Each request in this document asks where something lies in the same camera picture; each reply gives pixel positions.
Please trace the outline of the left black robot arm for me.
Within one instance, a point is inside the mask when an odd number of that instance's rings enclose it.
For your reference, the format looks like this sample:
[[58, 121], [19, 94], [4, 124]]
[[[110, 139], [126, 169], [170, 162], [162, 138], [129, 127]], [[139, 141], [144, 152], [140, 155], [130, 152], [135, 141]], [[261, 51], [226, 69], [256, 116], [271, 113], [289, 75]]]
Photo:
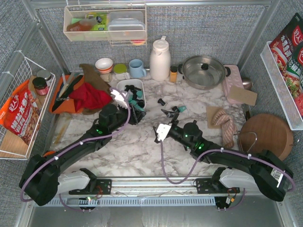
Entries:
[[137, 125], [146, 115], [133, 105], [128, 109], [108, 104], [94, 120], [92, 127], [77, 141], [52, 154], [34, 155], [21, 177], [19, 187], [37, 205], [44, 206], [57, 194], [85, 189], [92, 193], [97, 177], [82, 168], [75, 176], [64, 180], [61, 174], [84, 156], [103, 148], [127, 124]]

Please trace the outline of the teal capsule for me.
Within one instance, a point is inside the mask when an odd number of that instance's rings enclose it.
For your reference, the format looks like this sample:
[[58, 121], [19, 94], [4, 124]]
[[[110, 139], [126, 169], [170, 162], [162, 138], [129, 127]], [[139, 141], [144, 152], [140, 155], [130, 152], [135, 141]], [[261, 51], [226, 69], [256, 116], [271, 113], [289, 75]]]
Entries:
[[137, 91], [136, 95], [137, 95], [138, 98], [142, 98], [143, 92], [142, 91]]
[[186, 109], [187, 109], [187, 108], [186, 108], [186, 106], [184, 106], [184, 105], [178, 107], [178, 111], [179, 111], [180, 113], [184, 112]]
[[136, 100], [131, 100], [129, 103], [132, 104], [132, 105], [136, 105], [137, 101]]

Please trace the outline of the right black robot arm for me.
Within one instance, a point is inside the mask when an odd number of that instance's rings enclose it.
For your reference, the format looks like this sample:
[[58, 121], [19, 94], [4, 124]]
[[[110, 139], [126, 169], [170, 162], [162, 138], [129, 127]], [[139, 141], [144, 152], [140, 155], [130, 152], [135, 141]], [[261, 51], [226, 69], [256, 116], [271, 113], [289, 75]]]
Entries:
[[155, 142], [162, 144], [166, 138], [180, 143], [196, 162], [219, 164], [240, 170], [252, 176], [259, 191], [274, 201], [283, 201], [286, 192], [295, 190], [293, 172], [269, 150], [257, 154], [244, 154], [226, 149], [203, 138], [196, 121], [178, 126], [178, 113], [170, 123], [154, 127]]

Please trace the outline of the white storage basket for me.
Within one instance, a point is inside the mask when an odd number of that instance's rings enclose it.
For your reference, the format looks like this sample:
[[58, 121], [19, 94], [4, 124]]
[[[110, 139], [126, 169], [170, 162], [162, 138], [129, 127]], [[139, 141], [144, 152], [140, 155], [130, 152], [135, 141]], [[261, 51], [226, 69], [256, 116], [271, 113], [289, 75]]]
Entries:
[[[142, 90], [143, 92], [143, 96], [142, 98], [138, 98], [136, 93], [133, 91], [128, 91], [127, 94], [128, 94], [128, 102], [130, 102], [131, 100], [136, 100], [137, 103], [140, 101], [140, 100], [143, 100], [145, 102], [145, 106], [146, 106], [146, 101], [145, 101], [145, 93], [144, 93], [144, 87], [143, 87], [143, 83], [141, 80], [139, 79], [126, 79], [126, 80], [122, 80], [120, 82], [118, 82], [116, 88], [120, 91], [125, 91], [125, 85], [134, 85], [134, 87], [138, 87]], [[137, 109], [139, 110], [144, 110], [145, 109], [145, 106], [144, 108], [140, 107], [138, 104], [136, 105], [133, 105], [134, 107], [136, 107]]]

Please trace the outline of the red cloth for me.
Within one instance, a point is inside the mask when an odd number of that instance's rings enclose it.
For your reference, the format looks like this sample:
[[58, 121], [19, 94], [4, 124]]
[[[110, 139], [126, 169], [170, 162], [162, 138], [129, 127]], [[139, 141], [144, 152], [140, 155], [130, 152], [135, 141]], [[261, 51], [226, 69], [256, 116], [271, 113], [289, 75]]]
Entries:
[[83, 83], [78, 89], [69, 94], [69, 98], [74, 100], [75, 110], [82, 108], [99, 109], [109, 104], [113, 99], [103, 90], [95, 89], [90, 83]]

